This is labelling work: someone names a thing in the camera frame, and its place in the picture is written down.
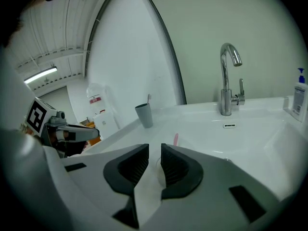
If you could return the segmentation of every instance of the corrugated ceiling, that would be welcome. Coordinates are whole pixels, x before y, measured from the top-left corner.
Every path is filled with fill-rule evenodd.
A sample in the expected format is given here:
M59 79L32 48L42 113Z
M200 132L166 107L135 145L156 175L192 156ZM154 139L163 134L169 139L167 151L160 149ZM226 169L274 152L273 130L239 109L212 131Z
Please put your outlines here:
M98 0L53 0L23 14L6 59L23 79L56 66L47 78L29 83L36 90L59 79L82 74L85 36Z

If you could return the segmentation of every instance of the chrome faucet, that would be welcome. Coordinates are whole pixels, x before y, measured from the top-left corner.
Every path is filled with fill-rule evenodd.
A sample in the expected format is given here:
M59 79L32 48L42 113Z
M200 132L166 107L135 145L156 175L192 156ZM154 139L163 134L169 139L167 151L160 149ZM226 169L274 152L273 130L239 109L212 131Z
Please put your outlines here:
M229 43L223 44L220 49L220 63L221 63L222 81L223 81L223 89L221 90L220 113L223 116L231 115L231 103L236 103L236 105L244 105L245 103L243 79L240 79L240 94L232 96L231 89L229 89L229 77L228 77L228 69L226 61L227 52L229 52L233 61L233 65L235 67L242 65L242 60L236 48Z

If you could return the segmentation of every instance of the gray cup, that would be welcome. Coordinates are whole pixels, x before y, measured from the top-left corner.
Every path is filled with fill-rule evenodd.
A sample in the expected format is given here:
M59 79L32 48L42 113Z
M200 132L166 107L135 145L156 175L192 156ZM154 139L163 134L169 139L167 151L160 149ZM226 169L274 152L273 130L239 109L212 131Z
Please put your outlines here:
M144 128L153 126L152 112L149 103L144 103L135 107L139 120Z

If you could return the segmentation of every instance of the blue pump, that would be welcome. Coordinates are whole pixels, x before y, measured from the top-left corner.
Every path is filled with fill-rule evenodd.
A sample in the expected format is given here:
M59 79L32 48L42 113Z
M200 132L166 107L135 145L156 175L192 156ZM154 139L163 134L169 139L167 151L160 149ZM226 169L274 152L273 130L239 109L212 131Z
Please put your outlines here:
M300 67L300 68L298 68L298 70L300 71L300 74L301 74L299 79L298 79L298 82L299 83L304 83L305 82L305 78L304 78L304 76L302 76L302 73L303 73L304 69L302 67Z

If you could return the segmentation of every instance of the soap dispenser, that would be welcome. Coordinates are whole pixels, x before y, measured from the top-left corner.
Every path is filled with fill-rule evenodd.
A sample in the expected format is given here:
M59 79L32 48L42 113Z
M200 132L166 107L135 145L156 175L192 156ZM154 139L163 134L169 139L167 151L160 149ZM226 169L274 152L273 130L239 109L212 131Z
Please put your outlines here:
M302 122L306 116L308 108L308 85L305 84L305 78L302 75L304 69L299 68L300 76L295 84L294 101L291 110L291 115L298 121Z

